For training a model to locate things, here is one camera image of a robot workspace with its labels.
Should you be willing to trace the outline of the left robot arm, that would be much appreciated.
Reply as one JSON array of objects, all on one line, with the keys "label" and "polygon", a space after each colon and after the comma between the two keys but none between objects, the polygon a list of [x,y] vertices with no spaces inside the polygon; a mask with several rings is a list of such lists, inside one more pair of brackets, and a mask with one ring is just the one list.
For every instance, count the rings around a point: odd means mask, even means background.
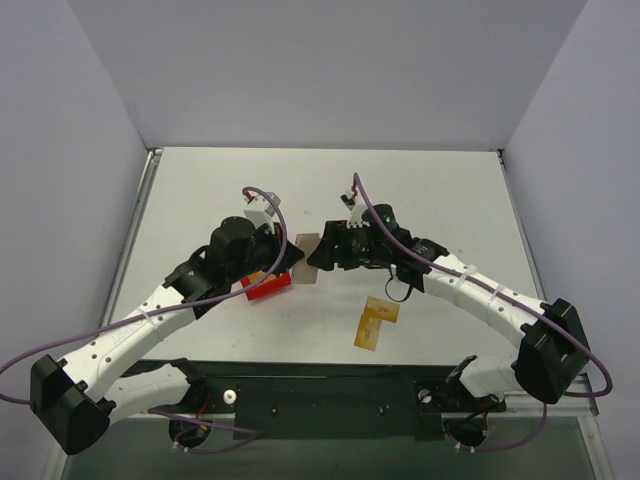
[{"label": "left robot arm", "polygon": [[186,359],[134,376],[126,371],[160,342],[201,318],[232,286],[257,272],[285,273],[304,253],[280,228],[228,217],[138,309],[59,360],[31,368],[30,408],[68,455],[95,444],[110,425],[159,406],[192,412],[206,380]]}]

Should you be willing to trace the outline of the beige leather card holder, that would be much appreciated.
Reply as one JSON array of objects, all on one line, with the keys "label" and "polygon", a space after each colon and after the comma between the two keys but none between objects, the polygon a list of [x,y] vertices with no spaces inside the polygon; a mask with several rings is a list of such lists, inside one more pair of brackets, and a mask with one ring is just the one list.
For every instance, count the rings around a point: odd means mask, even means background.
[{"label": "beige leather card holder", "polygon": [[304,253],[304,257],[291,270],[292,282],[295,285],[313,285],[316,283],[318,269],[311,266],[308,260],[319,243],[319,233],[303,233],[296,236],[295,246]]}]

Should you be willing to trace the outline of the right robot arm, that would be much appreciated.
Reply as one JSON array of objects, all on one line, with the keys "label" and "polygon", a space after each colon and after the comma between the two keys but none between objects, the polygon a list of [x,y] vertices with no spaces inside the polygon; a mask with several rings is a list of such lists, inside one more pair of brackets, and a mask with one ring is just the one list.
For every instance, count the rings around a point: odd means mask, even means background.
[{"label": "right robot arm", "polygon": [[502,335],[514,352],[466,357],[449,375],[449,402],[468,409],[489,395],[523,391],[555,404],[587,363],[576,348],[586,336],[577,310],[558,299],[549,304],[510,290],[477,272],[445,247],[400,227],[393,209],[378,204],[352,226],[325,224],[307,262],[323,271],[335,268],[385,269],[421,293],[449,301]]}]

